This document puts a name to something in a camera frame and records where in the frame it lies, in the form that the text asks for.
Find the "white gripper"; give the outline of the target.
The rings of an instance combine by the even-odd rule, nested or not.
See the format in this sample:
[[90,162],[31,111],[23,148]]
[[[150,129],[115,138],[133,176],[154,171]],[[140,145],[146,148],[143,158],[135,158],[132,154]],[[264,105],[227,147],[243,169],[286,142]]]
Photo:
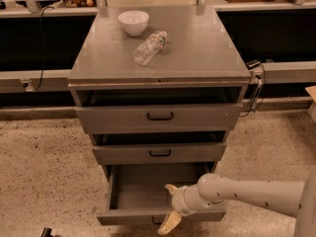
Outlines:
[[166,214],[163,223],[158,229],[158,234],[161,236],[173,231],[182,221],[182,216],[211,210],[210,201],[199,194],[197,185],[177,188],[172,184],[166,184],[165,188],[172,196],[172,207],[175,211]]

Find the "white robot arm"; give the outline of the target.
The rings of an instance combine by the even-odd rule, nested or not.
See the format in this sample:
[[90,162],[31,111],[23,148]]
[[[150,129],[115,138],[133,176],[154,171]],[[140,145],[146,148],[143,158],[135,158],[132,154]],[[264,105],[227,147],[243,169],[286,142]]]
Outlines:
[[159,235],[174,230],[184,216],[212,211],[235,199],[294,217],[293,237],[316,237],[315,173],[306,182],[236,181],[209,173],[192,186],[167,184],[165,188],[172,197],[173,210],[159,227]]

